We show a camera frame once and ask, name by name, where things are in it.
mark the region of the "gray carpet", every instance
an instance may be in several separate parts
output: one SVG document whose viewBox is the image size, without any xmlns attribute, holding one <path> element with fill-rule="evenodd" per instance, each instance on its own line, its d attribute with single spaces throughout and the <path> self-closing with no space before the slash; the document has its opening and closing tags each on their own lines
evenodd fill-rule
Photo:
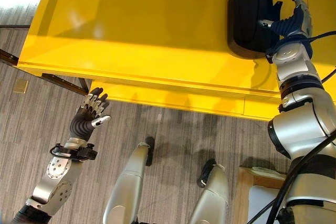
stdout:
<svg viewBox="0 0 336 224">
<path fill-rule="evenodd" d="M 11 17 L 10 22 L 22 24 L 29 20 L 24 14 L 30 11 L 12 10 L 6 15 L 18 15 L 21 18 Z M 0 29 L 0 48 L 18 56 L 26 34 L 25 30 Z M 18 78 L 29 80 L 26 94 L 13 93 Z M 68 139 L 68 126 L 81 99 L 0 64 L 0 208 L 4 220 L 11 220 L 32 193 L 50 160 L 49 149 Z M 139 220 L 144 222 L 187 223 L 202 191 L 196 179 L 211 157 L 226 166 L 228 173 L 231 204 L 227 223 L 232 222 L 240 165 L 280 172 L 289 167 L 269 140 L 267 122 L 116 101 L 106 113 L 112 120 L 90 140 L 96 144 L 97 159 L 85 162 L 72 196 L 51 223 L 102 223 L 117 176 L 137 143 L 149 135 L 155 137 L 156 149 L 153 165 L 145 170 L 139 210 Z"/>
</svg>

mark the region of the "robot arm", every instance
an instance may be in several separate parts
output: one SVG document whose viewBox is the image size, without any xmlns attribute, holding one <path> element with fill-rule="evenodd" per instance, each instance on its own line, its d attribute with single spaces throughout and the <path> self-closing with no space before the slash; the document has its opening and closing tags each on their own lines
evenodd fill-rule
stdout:
<svg viewBox="0 0 336 224">
<path fill-rule="evenodd" d="M 87 141 L 95 128 L 111 118 L 109 115 L 101 117 L 101 113 L 109 105 L 106 101 L 107 94 L 98 99 L 102 91 L 102 88 L 95 88 L 86 96 L 71 121 L 70 139 L 64 146 L 56 144 L 50 150 L 53 158 L 45 175 L 12 223 L 48 223 L 70 197 L 83 161 L 94 160 L 97 155 L 93 150 L 94 145 Z"/>
<path fill-rule="evenodd" d="M 277 151 L 290 158 L 291 169 L 336 130 L 336 110 L 311 62 L 311 18 L 302 0 L 289 19 L 260 24 L 283 35 L 267 59 L 277 66 L 280 114 L 268 124 Z M 283 223 L 333 223 L 336 219 L 336 145 L 329 144 L 301 170 L 278 220 Z"/>
</svg>

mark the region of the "silver robot leg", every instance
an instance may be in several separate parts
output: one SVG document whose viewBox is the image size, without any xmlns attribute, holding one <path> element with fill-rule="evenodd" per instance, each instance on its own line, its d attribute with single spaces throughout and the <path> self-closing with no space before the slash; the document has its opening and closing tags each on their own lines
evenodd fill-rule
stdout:
<svg viewBox="0 0 336 224">
<path fill-rule="evenodd" d="M 224 167 L 214 165 L 189 224 L 224 224 L 228 207 L 228 181 Z"/>
<path fill-rule="evenodd" d="M 131 224 L 136 222 L 149 148 L 148 144 L 140 143 L 133 151 L 111 193 L 103 217 L 104 224 Z"/>
</svg>

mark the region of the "yellow table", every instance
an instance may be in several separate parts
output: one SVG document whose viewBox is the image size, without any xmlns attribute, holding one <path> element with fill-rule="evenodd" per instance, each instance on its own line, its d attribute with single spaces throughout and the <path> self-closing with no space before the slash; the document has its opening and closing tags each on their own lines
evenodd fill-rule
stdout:
<svg viewBox="0 0 336 224">
<path fill-rule="evenodd" d="M 227 45 L 228 0 L 41 0 L 18 67 L 93 79 L 110 99 L 269 120 L 280 101 L 275 66 Z M 281 18 L 294 3 L 283 1 Z M 336 29 L 336 0 L 305 0 L 313 34 Z M 336 38 L 313 43 L 321 77 Z M 336 78 L 324 85 L 336 101 Z"/>
</svg>

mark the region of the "black shoe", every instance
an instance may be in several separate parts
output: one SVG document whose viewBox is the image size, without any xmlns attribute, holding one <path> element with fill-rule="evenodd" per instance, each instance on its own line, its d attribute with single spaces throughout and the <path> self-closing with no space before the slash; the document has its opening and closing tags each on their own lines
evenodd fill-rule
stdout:
<svg viewBox="0 0 336 224">
<path fill-rule="evenodd" d="M 216 165 L 216 164 L 217 163 L 216 163 L 216 161 L 215 161 L 214 158 L 209 159 L 205 163 L 205 165 L 203 166 L 203 169 L 202 169 L 202 174 L 201 174 L 201 176 L 197 180 L 197 184 L 198 184 L 198 186 L 200 188 L 204 188 L 205 187 L 205 184 L 208 181 L 210 172 L 212 171 L 212 169 L 214 168 L 214 165 Z"/>
<path fill-rule="evenodd" d="M 153 161 L 153 152 L 154 152 L 154 146 L 155 146 L 155 139 L 151 136 L 148 136 L 145 140 L 145 143 L 150 146 L 148 149 L 148 156 L 146 161 L 146 166 L 151 166 Z"/>
</svg>

